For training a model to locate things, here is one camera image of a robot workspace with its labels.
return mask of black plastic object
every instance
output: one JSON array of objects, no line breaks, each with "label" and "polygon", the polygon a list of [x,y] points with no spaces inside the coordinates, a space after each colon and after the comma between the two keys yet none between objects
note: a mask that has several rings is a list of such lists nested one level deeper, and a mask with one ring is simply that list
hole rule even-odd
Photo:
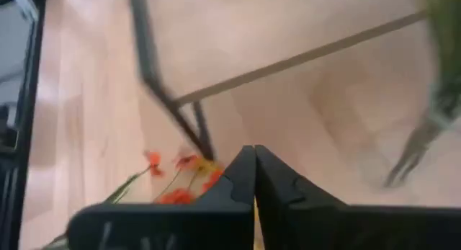
[{"label": "black plastic object", "polygon": [[69,223],[72,250],[252,249],[256,155],[245,146],[224,175],[191,205],[87,207]]},{"label": "black plastic object", "polygon": [[256,146],[256,201],[271,249],[461,249],[461,211],[346,205]]},{"label": "black plastic object", "polygon": [[0,105],[0,153],[14,153],[17,147],[18,132],[8,126],[9,106]]}]

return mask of green leaf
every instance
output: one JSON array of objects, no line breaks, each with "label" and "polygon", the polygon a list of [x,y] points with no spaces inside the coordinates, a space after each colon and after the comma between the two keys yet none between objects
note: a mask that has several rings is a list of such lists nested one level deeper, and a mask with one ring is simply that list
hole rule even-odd
[{"label": "green leaf", "polygon": [[145,174],[148,170],[150,169],[150,167],[148,167],[146,170],[140,172],[140,173],[137,173],[133,176],[131,176],[130,178],[128,178],[128,180],[120,185],[109,197],[107,197],[107,199],[104,201],[104,203],[117,203],[119,202],[120,199],[123,198],[123,196],[125,196],[127,194],[127,191],[130,187],[130,185],[137,179],[139,178],[141,175]]},{"label": "green leaf", "polygon": [[51,243],[43,247],[43,250],[66,250],[69,249],[67,245],[67,237],[65,234],[60,235],[53,239]]}]

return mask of black metal frame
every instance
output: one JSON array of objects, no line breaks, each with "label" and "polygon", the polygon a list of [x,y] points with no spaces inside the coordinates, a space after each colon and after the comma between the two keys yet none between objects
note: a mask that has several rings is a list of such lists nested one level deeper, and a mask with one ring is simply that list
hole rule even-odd
[{"label": "black metal frame", "polygon": [[179,127],[197,147],[200,153],[209,160],[214,160],[210,134],[207,129],[205,115],[200,102],[193,102],[192,108],[197,121],[199,135],[196,134],[189,121],[179,111],[181,105],[167,92],[161,83],[161,72],[158,68],[158,60],[154,36],[149,22],[149,11],[146,0],[130,0],[136,48],[138,53],[138,64],[140,77],[149,88],[151,94],[162,103],[170,115],[174,118]]},{"label": "black metal frame", "polygon": [[32,21],[30,28],[24,81],[19,93],[15,123],[18,130],[17,146],[14,151],[0,155],[0,249],[18,249],[27,181],[46,0],[29,1],[37,8],[38,18]]}]

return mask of red flower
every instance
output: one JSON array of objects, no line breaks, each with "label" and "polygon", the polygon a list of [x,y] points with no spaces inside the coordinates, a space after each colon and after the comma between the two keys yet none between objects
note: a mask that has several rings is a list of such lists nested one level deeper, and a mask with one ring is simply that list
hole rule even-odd
[{"label": "red flower", "polygon": [[175,189],[173,192],[163,195],[158,203],[161,204],[189,204],[194,200],[194,196],[188,189]]},{"label": "red flower", "polygon": [[190,168],[193,167],[198,159],[197,155],[191,155],[187,157],[181,158],[178,163],[176,164],[176,168]]},{"label": "red flower", "polygon": [[208,180],[208,182],[205,182],[203,184],[203,192],[208,191],[213,185],[215,185],[215,183],[219,180],[219,177],[221,177],[221,175],[223,175],[222,170],[219,170],[219,169],[215,170],[210,175],[210,179]]},{"label": "red flower", "polygon": [[160,154],[157,152],[149,152],[146,151],[144,152],[144,155],[146,156],[147,160],[149,161],[149,168],[151,171],[152,176],[158,176],[161,177],[164,175],[164,171],[159,169],[160,165]]}]

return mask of metal bar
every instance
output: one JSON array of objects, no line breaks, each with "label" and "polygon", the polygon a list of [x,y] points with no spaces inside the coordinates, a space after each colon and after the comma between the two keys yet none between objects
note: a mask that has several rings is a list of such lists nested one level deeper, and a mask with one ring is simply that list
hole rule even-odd
[{"label": "metal bar", "polygon": [[181,95],[176,100],[180,105],[184,105],[190,102],[195,102],[195,101],[204,99],[206,97],[219,94],[223,91],[228,91],[230,89],[236,88],[240,85],[247,84],[257,79],[266,77],[268,75],[279,73],[283,70],[286,70],[286,69],[289,69],[295,66],[299,66],[300,64],[306,63],[308,61],[312,61],[316,58],[320,58],[322,56],[326,56],[326,55],[338,52],[340,50],[350,48],[351,46],[360,44],[372,38],[379,37],[389,32],[402,29],[411,24],[419,22],[425,18],[426,18],[425,11],[416,12],[414,14],[409,14],[408,16],[405,16],[400,19],[396,19],[396,20],[387,22],[385,24],[379,25],[377,27],[373,27],[371,29],[359,32],[355,35],[345,37],[333,43],[320,46],[319,48],[306,51],[299,55],[294,55],[291,58],[287,58],[287,59],[278,61],[276,63],[273,63],[271,65],[258,68],[254,71],[243,73],[239,76],[235,76],[231,79],[220,82],[218,84],[213,84],[204,89],[199,89],[197,91],[193,91],[188,94]]},{"label": "metal bar", "polygon": [[209,156],[207,146],[202,143],[189,122],[179,111],[180,105],[172,99],[172,96],[161,85],[161,75],[158,70],[156,47],[148,20],[149,13],[146,0],[131,0],[131,7],[140,75],[144,83],[150,89],[152,95],[169,111],[170,115],[199,149],[200,153],[204,157]]},{"label": "metal bar", "polygon": [[203,114],[202,104],[200,102],[193,102],[192,108],[194,110],[195,119],[197,120],[197,127],[199,128],[199,139],[202,141],[206,152],[203,156],[208,160],[215,160],[215,154],[211,146],[210,133],[208,132],[207,120]]}]

